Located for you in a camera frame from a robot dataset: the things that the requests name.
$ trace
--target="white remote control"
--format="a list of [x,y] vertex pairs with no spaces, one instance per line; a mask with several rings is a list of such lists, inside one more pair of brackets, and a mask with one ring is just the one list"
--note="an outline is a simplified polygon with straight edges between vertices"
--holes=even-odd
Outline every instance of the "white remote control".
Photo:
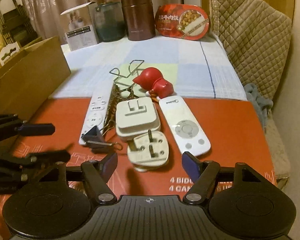
[[210,150],[209,139],[182,97],[163,98],[159,105],[181,154],[190,152],[199,156]]
[[85,145],[81,136],[86,134],[92,127],[97,125],[99,130],[103,128],[112,86],[112,80],[107,80],[98,84],[98,87],[94,90],[86,117],[84,118],[79,144]]

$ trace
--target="orange surface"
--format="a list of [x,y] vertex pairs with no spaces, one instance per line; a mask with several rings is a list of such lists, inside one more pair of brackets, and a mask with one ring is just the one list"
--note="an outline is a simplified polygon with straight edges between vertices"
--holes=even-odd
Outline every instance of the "orange surface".
[[[214,160],[222,166],[233,167],[245,162],[275,184],[269,149],[257,115],[250,102],[218,99],[185,99],[194,116],[211,142],[211,150],[201,160]],[[33,117],[33,123],[52,122],[56,132],[51,136],[24,137],[16,144],[14,154],[25,156],[29,152],[64,149],[72,154],[68,166],[101,160],[105,155],[91,153],[78,144],[82,124],[90,98],[47,100]],[[169,142],[169,163],[154,171],[140,173],[133,169],[124,149],[119,153],[118,167],[108,186],[119,197],[129,195],[174,195],[180,197],[192,183],[181,166],[181,154],[167,122],[158,106],[162,131]],[[107,140],[119,141],[115,131],[107,133]],[[219,185],[219,190],[227,184]],[[10,238],[2,218],[2,206],[8,195],[0,195],[0,237]]]

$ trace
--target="red figurine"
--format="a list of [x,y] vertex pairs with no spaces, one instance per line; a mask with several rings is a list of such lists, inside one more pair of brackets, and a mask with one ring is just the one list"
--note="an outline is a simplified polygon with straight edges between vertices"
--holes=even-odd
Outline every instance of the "red figurine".
[[173,85],[163,78],[161,71],[154,67],[146,68],[141,74],[133,79],[150,94],[156,94],[159,98],[171,96],[174,92]]

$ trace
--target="red food package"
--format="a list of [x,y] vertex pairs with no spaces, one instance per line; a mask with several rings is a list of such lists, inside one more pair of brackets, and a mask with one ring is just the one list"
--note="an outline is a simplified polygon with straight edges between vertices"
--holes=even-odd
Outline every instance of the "red food package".
[[163,36],[196,41],[208,32],[209,18],[196,5],[166,4],[157,10],[155,26]]

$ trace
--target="gray ribbed base plate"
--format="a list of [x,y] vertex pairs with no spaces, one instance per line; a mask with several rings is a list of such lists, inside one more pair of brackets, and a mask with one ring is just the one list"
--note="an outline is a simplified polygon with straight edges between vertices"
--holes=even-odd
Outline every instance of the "gray ribbed base plate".
[[[11,240],[23,238],[14,236]],[[185,205],[178,196],[122,196],[97,208],[77,231],[59,240],[212,240],[237,238],[216,228],[203,209]]]

